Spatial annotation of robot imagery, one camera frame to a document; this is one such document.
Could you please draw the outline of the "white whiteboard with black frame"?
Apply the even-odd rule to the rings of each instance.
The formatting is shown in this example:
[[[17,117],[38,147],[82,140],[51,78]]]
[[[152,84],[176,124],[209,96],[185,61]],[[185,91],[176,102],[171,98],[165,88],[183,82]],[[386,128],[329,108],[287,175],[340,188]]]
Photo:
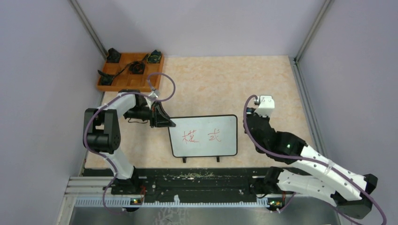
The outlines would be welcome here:
[[[187,158],[232,157],[238,152],[237,116],[233,114],[173,117],[168,128],[172,155]]]

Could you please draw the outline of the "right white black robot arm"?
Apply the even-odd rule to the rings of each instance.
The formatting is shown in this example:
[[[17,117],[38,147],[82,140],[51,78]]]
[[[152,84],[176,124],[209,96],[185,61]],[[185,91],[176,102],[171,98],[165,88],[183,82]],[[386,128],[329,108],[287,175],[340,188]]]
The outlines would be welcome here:
[[[268,192],[282,190],[309,195],[355,219],[363,219],[370,213],[376,205],[370,196],[377,186],[376,176],[356,174],[335,164],[298,136],[275,131],[269,121],[268,116],[254,111],[244,115],[245,133],[254,143],[256,151],[308,175],[295,175],[276,168],[264,180]]]

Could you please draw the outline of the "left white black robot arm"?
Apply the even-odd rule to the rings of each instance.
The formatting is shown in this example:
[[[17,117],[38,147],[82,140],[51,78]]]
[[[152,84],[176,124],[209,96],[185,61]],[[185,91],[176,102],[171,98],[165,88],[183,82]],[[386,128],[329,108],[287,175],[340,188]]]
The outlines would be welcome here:
[[[112,191],[135,194],[141,182],[135,166],[126,158],[121,149],[119,119],[147,121],[152,128],[174,128],[176,124],[157,99],[158,91],[149,95],[139,90],[122,90],[114,99],[98,108],[84,112],[83,145],[89,152],[102,157],[114,174],[110,184]]]

